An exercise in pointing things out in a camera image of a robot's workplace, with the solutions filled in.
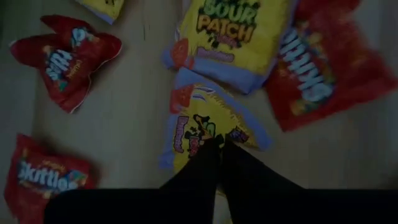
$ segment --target red candy wrapper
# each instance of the red candy wrapper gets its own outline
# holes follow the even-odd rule
[[[19,134],[12,156],[4,198],[21,224],[41,224],[49,199],[73,189],[92,189],[89,163],[47,154],[30,137]]]
[[[316,11],[304,10],[308,2],[318,1],[300,3],[297,17],[307,18],[297,20],[285,36],[278,64],[265,84],[283,131],[374,100],[398,86],[351,18],[358,4],[334,0]]]
[[[63,16],[44,16],[42,20],[59,34],[38,35],[10,45],[16,60],[37,68],[51,99],[67,113],[84,101],[91,85],[91,74],[115,58],[121,41],[109,34],[96,34],[84,21]]]

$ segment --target yellow candy bag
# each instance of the yellow candy bag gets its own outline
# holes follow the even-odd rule
[[[192,1],[164,62],[229,83],[243,93],[258,89],[275,65],[296,2]]]
[[[120,14],[124,0],[77,0],[97,16],[112,24]]]
[[[160,166],[175,172],[205,140],[218,135],[260,150],[270,144],[265,129],[245,107],[216,83],[186,68],[177,74],[170,113]]]

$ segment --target plastic wrapper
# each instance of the plastic wrapper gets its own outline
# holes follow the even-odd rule
[[[109,24],[119,17],[124,0],[76,0]]]
[[[170,118],[160,166],[178,172],[207,139],[218,135],[260,150],[270,144],[258,120],[222,87],[181,68],[170,97]]]
[[[20,224],[41,224],[49,200],[67,190],[92,189],[91,165],[83,160],[47,153],[30,137],[19,134],[4,198]]]
[[[38,69],[51,99],[72,113],[90,90],[91,74],[119,54],[121,41],[97,34],[86,22],[69,17],[44,16],[42,20],[59,34],[14,41],[10,51],[18,62]]]
[[[192,1],[163,54],[169,68],[186,67],[242,93],[262,86],[275,65],[280,38],[296,1]]]
[[[306,13],[284,37],[278,65],[265,84],[284,131],[397,88],[397,79],[353,22],[355,5],[330,1],[310,16],[305,5],[298,7]]]

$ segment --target wooden floor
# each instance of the wooden floor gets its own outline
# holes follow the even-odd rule
[[[377,1],[368,0],[357,14],[371,45],[380,49],[384,47],[379,35],[381,10]],[[42,0],[39,14],[84,19],[118,36],[124,49],[99,71],[92,92],[74,115],[49,100],[38,78],[33,135],[59,151],[93,161],[102,173],[100,187],[163,184],[172,173],[160,170],[157,160],[175,73],[164,68],[160,55],[174,37],[180,1],[126,0],[113,26],[73,1]],[[45,26],[40,30],[50,32]],[[376,188],[395,176],[397,93],[292,133],[279,129],[263,91],[237,99],[259,118],[274,141],[270,151],[251,153],[302,187]]]

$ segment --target yellow candy wrapper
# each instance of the yellow candy wrapper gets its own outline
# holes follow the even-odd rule
[[[245,107],[216,83],[186,68],[177,74],[170,113],[160,166],[175,172],[207,139],[218,135],[260,150],[270,144],[265,129]]]
[[[194,0],[164,52],[166,66],[187,67],[249,93],[262,86],[291,26],[296,0]]]
[[[106,22],[113,24],[119,17],[124,0],[77,0]]]

